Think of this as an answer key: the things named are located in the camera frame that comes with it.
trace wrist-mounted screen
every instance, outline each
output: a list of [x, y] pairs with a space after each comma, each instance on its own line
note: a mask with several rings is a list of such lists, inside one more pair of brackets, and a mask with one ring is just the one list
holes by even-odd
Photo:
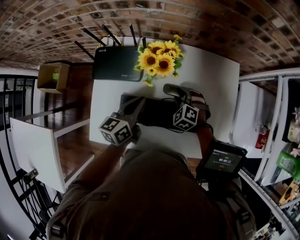
[[196, 180], [233, 179], [246, 158], [247, 151], [212, 139], [208, 153], [196, 168]]

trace yellow flower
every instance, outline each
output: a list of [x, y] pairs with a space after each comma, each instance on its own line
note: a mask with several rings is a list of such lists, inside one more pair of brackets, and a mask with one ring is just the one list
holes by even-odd
[[176, 58], [179, 56], [179, 54], [181, 54], [181, 49], [176, 45], [176, 43], [169, 41], [169, 42], [165, 42], [165, 50], [164, 53], [168, 53], [171, 50], [176, 52]]
[[149, 43], [148, 47], [154, 54], [157, 54], [157, 51], [160, 49], [164, 49], [165, 45], [162, 41], [155, 41], [155, 42]]
[[178, 57], [178, 54], [177, 54], [174, 50], [170, 50], [170, 51], [168, 52], [168, 54], [169, 54], [170, 56], [172, 56], [173, 58], [177, 58], [177, 57]]
[[156, 55], [153, 54], [149, 49], [146, 49], [143, 53], [140, 54], [138, 61], [141, 69], [155, 67], [158, 64]]
[[149, 81], [147, 81], [147, 80], [144, 81], [144, 83], [147, 84], [148, 87], [151, 87], [151, 88], [153, 88], [153, 86], [154, 86], [151, 82], [149, 82]]
[[177, 34], [175, 34], [173, 37], [174, 37], [175, 39], [180, 39], [180, 40], [182, 40], [182, 37], [179, 36], [179, 35], [177, 35]]
[[156, 67], [157, 74], [162, 76], [167, 76], [175, 70], [174, 59], [169, 54], [164, 53], [163, 55], [158, 55], [157, 59], [158, 59], [158, 65]]
[[179, 74], [176, 71], [174, 71], [172, 74], [172, 77], [178, 77], [178, 76], [179, 76]]
[[154, 67], [149, 67], [149, 68], [147, 69], [147, 73], [148, 73], [148, 75], [150, 75], [150, 76], [154, 76], [156, 73], [158, 73], [158, 71], [157, 71]]
[[159, 49], [156, 51], [156, 55], [163, 55], [165, 49]]

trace router antenna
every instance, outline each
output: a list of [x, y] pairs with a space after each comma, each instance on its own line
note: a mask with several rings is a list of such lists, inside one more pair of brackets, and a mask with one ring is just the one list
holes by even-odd
[[90, 58], [92, 58], [93, 61], [95, 60], [95, 58], [93, 57], [93, 55], [90, 54], [80, 43], [78, 43], [77, 41], [75, 41], [75, 44], [77, 46], [79, 46], [81, 48], [81, 50], [83, 50]]
[[135, 32], [133, 31], [133, 27], [132, 27], [131, 23], [129, 24], [129, 27], [130, 27], [130, 31], [131, 31], [131, 34], [132, 34], [132, 37], [133, 37], [133, 42], [134, 42], [135, 46], [137, 46], [137, 42], [136, 42], [136, 39], [135, 39]]
[[116, 39], [116, 37], [108, 30], [108, 28], [102, 24], [103, 29], [108, 33], [109, 36], [111, 36], [113, 38], [113, 40], [119, 45], [121, 46], [122, 44]]
[[142, 38], [142, 46], [143, 46], [144, 49], [147, 48], [146, 38], [145, 37]]
[[83, 29], [83, 31], [87, 34], [89, 34], [93, 39], [95, 39], [97, 42], [101, 43], [103, 46], [106, 46], [106, 44], [104, 42], [102, 42], [99, 38], [97, 38], [94, 34], [92, 34], [90, 31], [88, 31], [87, 29]]

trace brick wall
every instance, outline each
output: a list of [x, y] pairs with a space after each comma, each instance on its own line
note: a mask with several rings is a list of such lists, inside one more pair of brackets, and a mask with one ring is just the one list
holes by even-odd
[[0, 0], [0, 65], [90, 61], [105, 24], [120, 36], [172, 39], [241, 64], [241, 74], [300, 64], [299, 0]]

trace black router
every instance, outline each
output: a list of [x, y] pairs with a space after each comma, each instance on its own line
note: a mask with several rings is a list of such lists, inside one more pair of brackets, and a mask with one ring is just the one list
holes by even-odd
[[[110, 38], [114, 40], [112, 47], [107, 47], [100, 39], [83, 29], [84, 32], [89, 34], [96, 41], [101, 43], [103, 47], [99, 47], [96, 50], [95, 57], [93, 57], [83, 46], [78, 42], [75, 43], [94, 60], [93, 65], [93, 78], [95, 80], [119, 80], [119, 81], [132, 81], [139, 82], [143, 77], [143, 71], [138, 72], [133, 68], [138, 64], [138, 46], [135, 39], [132, 24], [129, 24], [132, 37], [134, 40], [134, 46], [121, 46], [121, 43], [117, 38], [108, 30], [103, 24], [102, 28], [108, 33]], [[146, 39], [142, 39], [143, 47], [146, 47]]]

